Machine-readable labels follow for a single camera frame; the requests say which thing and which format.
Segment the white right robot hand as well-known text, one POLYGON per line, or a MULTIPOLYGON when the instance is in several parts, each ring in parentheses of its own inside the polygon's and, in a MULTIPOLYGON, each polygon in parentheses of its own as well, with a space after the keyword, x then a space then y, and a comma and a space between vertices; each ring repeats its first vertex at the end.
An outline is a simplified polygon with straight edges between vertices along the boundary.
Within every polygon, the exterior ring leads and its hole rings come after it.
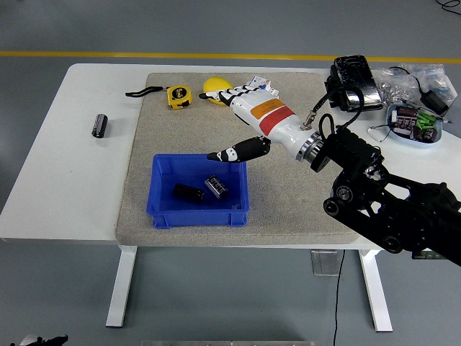
POLYGON ((280 143, 290 157, 312 162, 321 149, 319 132, 303 125, 286 104, 265 89, 243 85, 201 93, 199 98, 220 100, 258 133, 257 137, 208 154, 209 160, 230 163, 249 161, 268 154, 273 143, 280 143))

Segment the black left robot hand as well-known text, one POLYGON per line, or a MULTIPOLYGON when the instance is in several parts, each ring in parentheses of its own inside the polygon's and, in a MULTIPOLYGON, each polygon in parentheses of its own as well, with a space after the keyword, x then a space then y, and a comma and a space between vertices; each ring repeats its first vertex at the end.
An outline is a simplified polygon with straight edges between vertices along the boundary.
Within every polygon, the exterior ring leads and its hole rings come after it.
POLYGON ((59 335, 49 339, 39 337, 33 334, 27 335, 20 343, 20 346, 62 346, 68 341, 68 335, 59 335))

